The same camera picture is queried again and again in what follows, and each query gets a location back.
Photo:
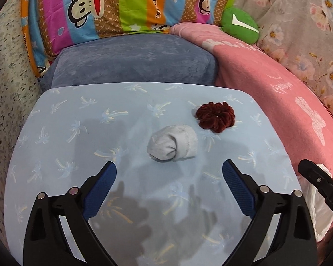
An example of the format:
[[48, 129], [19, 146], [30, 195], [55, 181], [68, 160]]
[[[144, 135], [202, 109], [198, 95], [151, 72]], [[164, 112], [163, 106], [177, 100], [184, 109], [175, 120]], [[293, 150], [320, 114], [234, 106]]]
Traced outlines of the white sock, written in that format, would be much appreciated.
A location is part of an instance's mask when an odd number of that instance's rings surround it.
[[167, 126], [151, 136], [147, 152], [159, 161], [193, 158], [198, 153], [198, 137], [189, 125]]

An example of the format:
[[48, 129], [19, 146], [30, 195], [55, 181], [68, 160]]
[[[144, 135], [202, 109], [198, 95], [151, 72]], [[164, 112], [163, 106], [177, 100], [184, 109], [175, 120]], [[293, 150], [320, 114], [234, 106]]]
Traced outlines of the white lined trash bin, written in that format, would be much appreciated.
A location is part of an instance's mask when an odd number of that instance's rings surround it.
[[331, 228], [331, 224], [333, 223], [333, 212], [325, 203], [325, 199], [320, 195], [315, 186], [302, 175], [297, 176], [297, 179], [309, 209], [316, 241], [320, 242]]

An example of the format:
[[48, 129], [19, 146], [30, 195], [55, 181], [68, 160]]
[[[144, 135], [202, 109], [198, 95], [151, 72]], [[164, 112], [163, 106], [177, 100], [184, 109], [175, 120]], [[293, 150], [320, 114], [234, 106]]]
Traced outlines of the pink blanket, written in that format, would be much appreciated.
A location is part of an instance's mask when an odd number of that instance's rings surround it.
[[323, 164], [333, 175], [333, 116], [305, 84], [256, 46], [208, 24], [180, 23], [177, 35], [218, 60], [216, 86], [240, 90], [258, 103], [280, 137], [292, 166], [303, 159]]

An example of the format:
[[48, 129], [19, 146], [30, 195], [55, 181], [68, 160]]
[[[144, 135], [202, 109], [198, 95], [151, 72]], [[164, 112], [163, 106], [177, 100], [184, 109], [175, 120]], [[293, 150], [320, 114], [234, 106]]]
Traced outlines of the dark red scrunchie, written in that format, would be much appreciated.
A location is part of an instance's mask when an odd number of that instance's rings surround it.
[[195, 117], [202, 129], [214, 133], [222, 133], [225, 129], [233, 127], [236, 118], [233, 108], [227, 102], [202, 104], [197, 109]]

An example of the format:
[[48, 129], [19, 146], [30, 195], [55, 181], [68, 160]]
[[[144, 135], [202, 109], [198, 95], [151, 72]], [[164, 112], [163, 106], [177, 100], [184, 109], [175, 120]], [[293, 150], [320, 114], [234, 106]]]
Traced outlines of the light blue palm tablecloth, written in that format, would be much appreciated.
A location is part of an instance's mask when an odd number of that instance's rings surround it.
[[[197, 109], [227, 102], [235, 124], [202, 129]], [[193, 158], [159, 161], [147, 152], [153, 134], [189, 125]], [[243, 215], [222, 177], [230, 159], [278, 193], [299, 183], [268, 117], [248, 94], [211, 86], [100, 84], [48, 90], [19, 135], [5, 187], [5, 230], [13, 257], [23, 243], [36, 195], [64, 194], [112, 161], [117, 178], [89, 222], [119, 265], [221, 265], [245, 232]]]

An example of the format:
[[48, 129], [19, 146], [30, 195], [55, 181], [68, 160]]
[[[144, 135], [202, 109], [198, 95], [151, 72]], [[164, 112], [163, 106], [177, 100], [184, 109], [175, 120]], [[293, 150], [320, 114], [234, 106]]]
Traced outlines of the grey floral bedsheet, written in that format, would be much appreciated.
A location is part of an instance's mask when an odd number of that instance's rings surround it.
[[333, 0], [234, 4], [258, 24], [258, 47], [303, 81], [333, 115]]

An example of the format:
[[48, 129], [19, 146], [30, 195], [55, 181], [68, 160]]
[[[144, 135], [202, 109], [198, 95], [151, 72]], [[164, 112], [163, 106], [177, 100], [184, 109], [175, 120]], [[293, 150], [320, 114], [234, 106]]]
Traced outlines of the green round cushion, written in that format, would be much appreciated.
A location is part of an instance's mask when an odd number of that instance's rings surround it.
[[223, 11], [221, 29], [249, 45], [255, 44], [260, 36], [259, 27], [253, 18], [245, 11], [235, 7], [229, 7]]

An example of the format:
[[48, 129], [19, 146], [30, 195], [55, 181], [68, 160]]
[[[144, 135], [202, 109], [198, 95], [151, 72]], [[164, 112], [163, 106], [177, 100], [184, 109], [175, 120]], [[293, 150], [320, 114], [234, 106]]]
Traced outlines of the blue-grey velvet pillow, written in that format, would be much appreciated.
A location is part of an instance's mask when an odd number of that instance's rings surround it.
[[215, 84], [218, 61], [172, 34], [136, 34], [65, 48], [40, 79], [43, 91], [118, 82]]

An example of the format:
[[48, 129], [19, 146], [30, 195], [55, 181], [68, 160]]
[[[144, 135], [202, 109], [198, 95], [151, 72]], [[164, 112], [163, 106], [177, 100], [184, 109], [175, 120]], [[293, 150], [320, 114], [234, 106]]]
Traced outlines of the colourful monkey print quilt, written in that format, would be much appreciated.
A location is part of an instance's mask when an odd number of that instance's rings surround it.
[[21, 23], [34, 75], [65, 48], [136, 33], [167, 33], [181, 22], [219, 25], [234, 0], [21, 0]]

